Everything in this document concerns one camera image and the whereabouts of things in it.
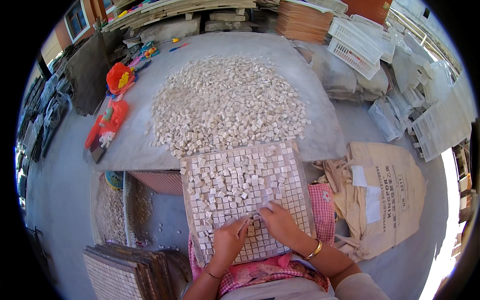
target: concrete floor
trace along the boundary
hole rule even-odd
[[[367,113],[368,104],[338,101],[333,105],[346,142],[385,142]],[[92,171],[85,162],[83,147],[94,119],[70,112],[58,129],[46,159],[40,165],[32,165],[28,174],[27,225],[36,225],[43,231],[42,243],[53,257],[51,268],[59,282],[58,290],[65,299],[72,300],[96,299],[82,256],[85,245],[94,245],[90,218]],[[406,136],[393,144],[411,151],[427,180],[420,230],[398,246],[359,265],[391,299],[417,299],[445,237],[448,217],[445,171],[440,157],[428,163],[417,158]],[[306,168],[305,172],[308,181],[318,177],[313,168]],[[168,214],[169,208],[185,214],[180,199],[156,195],[154,201],[154,213],[165,214],[161,219],[166,218],[171,224],[181,218]],[[156,222],[156,218],[152,219],[152,224]],[[178,246],[185,253],[186,231],[180,229],[182,233],[177,234],[176,228],[172,226],[163,237],[156,235],[158,243]],[[346,234],[341,224],[337,231]]]

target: stack of mosaic sheets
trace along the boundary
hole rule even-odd
[[[99,300],[177,300],[163,252],[95,245],[84,259]]]

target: tile grid tray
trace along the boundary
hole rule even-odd
[[[265,157],[265,155],[267,155],[267,152],[274,152],[274,153],[271,156]],[[252,179],[253,175],[257,174],[256,171],[259,167],[258,163],[260,163],[262,156],[255,158],[257,156],[254,154],[259,155],[260,153],[263,154],[263,157],[265,157],[267,161],[265,163],[262,163],[263,164],[263,168],[261,169],[262,175],[258,175],[259,178],[264,179],[264,188],[260,188],[260,185],[259,185],[257,189],[254,185],[249,184],[249,191],[246,191],[246,193],[248,192],[249,195],[246,199],[243,199],[241,195],[234,196],[234,195],[226,194],[228,184],[232,185],[232,183],[224,182],[225,187],[219,189],[218,185],[216,184],[216,177],[220,176],[221,173],[223,173],[223,170],[219,171],[218,166],[221,165],[222,169],[224,166],[226,166],[227,169],[230,168],[230,170],[232,170],[233,172],[228,171],[227,172],[228,175],[225,176],[225,179],[227,177],[230,177],[230,179],[233,181],[234,178],[232,178],[232,174],[234,173],[237,174],[237,168],[239,168],[238,165],[240,165],[240,168],[241,168],[242,162],[247,162],[247,164],[250,164],[251,162],[255,163],[254,164],[255,171],[253,174],[248,174],[249,172],[248,166],[244,168],[244,171],[246,170],[246,172],[243,172],[243,176],[245,178],[244,181],[247,182],[246,181],[247,174],[249,175],[250,179]],[[236,157],[235,154],[238,154],[238,156],[240,157],[240,162],[238,162],[238,164],[235,163],[235,157]],[[213,156],[215,156],[215,166],[216,166],[216,171],[214,173],[215,174],[218,173],[218,175],[214,176],[213,179],[211,179],[211,182],[209,181],[208,183],[205,183],[202,179],[202,172],[201,172],[202,170],[198,165],[198,162],[200,157],[203,157],[205,159],[205,163],[204,163],[204,171],[205,171],[205,168],[209,168],[210,162],[211,162],[210,158],[211,157],[213,158]],[[234,161],[233,168],[231,167],[231,165],[230,166],[228,165],[229,162],[231,161],[229,160],[229,158],[232,158],[231,160]],[[194,164],[198,166],[198,169],[196,171],[199,174],[194,174],[194,170],[193,170]],[[281,169],[281,164],[284,164],[283,167],[289,167],[289,168]],[[289,251],[288,247],[281,245],[279,242],[273,239],[272,236],[268,234],[268,232],[266,232],[266,228],[263,226],[263,223],[260,222],[260,220],[258,219],[256,208],[261,207],[263,203],[268,202],[269,196],[270,196],[270,200],[272,200],[272,197],[273,197],[274,198],[273,200],[275,200],[275,202],[283,205],[284,208],[290,211],[290,213],[294,217],[294,220],[296,220],[298,226],[304,232],[307,232],[307,234],[313,237],[316,237],[315,223],[314,223],[313,214],[312,214],[312,203],[310,200],[310,196],[308,194],[307,181],[305,179],[305,174],[303,172],[303,166],[301,163],[297,143],[294,140],[281,141],[281,142],[275,142],[275,143],[269,143],[269,144],[260,144],[255,146],[242,147],[242,148],[234,148],[234,149],[229,149],[229,150],[224,150],[224,151],[219,151],[214,153],[207,153],[204,155],[184,157],[180,160],[180,165],[182,166],[182,169],[184,169],[184,170],[181,170],[181,173],[184,173],[182,174],[182,185],[183,185],[183,195],[184,195],[183,198],[185,202],[185,210],[187,214],[188,226],[192,236],[192,243],[195,250],[197,262],[200,267],[205,266],[210,261],[213,255],[213,238],[209,238],[208,235],[213,236],[212,234],[213,230],[220,228],[220,226],[223,224],[224,219],[217,216],[220,211],[223,211],[223,213],[225,213],[227,210],[230,210],[230,213],[229,213],[230,215],[225,216],[226,219],[232,216],[235,216],[235,218],[238,218],[244,214],[249,214],[253,216],[253,219],[254,219],[253,224],[251,224],[251,227],[249,228],[248,238],[245,239],[245,246],[244,248],[242,248],[239,256],[237,257],[237,259],[233,264],[240,264],[240,263],[251,262],[259,259],[265,259],[278,254],[286,253]],[[204,186],[207,186],[207,188],[204,187],[203,191],[201,187],[200,187],[200,190],[198,190],[199,189],[198,184],[195,181],[193,181],[193,184],[192,184],[192,182],[189,180],[189,178],[192,179],[192,178],[195,178],[196,176],[198,176],[199,179],[202,179],[201,184],[203,184]],[[272,187],[273,180],[271,180],[271,176],[275,176],[275,179],[276,179],[275,182],[277,184],[277,187]],[[288,181],[288,183],[286,182],[284,183],[284,187],[285,187],[284,193],[281,193],[278,187],[278,184],[280,183],[278,182],[278,180],[280,177]],[[211,199],[213,195],[210,194],[210,187],[208,187],[209,183],[211,183],[211,186],[216,187],[216,194],[214,196],[215,200]],[[189,184],[192,186],[195,185],[195,188],[197,190],[195,191],[195,188],[193,188],[194,194],[190,193],[192,192],[192,190],[189,189],[191,188]],[[242,189],[243,183],[239,183],[238,188]],[[272,189],[272,193],[269,195],[267,194],[267,191],[269,191],[270,188]],[[226,195],[225,196],[218,195],[219,191],[223,191]],[[226,201],[226,199],[228,199],[229,196],[232,197],[232,201]],[[238,210],[238,208],[241,207],[241,210],[243,209],[247,210],[248,206],[253,205],[253,207],[250,207],[252,211],[233,214],[231,212],[232,211],[231,207],[229,207],[228,209],[226,207],[223,209],[219,208],[218,206],[219,204],[221,204],[221,206],[232,205],[232,203],[235,202],[235,199],[238,200],[237,197],[242,198],[241,199],[242,205],[234,204],[234,206],[236,206],[234,207],[235,209]],[[199,208],[199,205],[201,205],[202,202],[206,204],[215,205],[213,206],[213,208],[216,208],[216,209],[211,209],[212,216],[210,217],[210,221],[213,220],[213,224],[210,225],[211,229],[210,227],[208,227],[208,223],[205,223],[205,221],[208,219],[208,217],[205,216],[206,212],[200,212],[201,209]]]

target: red plastic bag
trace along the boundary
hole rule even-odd
[[[133,85],[134,79],[135,74],[130,71],[130,68],[117,62],[107,74],[108,88],[112,94],[123,94]]]

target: right hand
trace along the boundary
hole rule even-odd
[[[267,202],[265,206],[257,211],[260,220],[265,223],[268,233],[274,239],[297,252],[305,244],[312,244],[312,241],[313,244],[316,243],[315,239],[298,228],[288,210],[274,202]]]

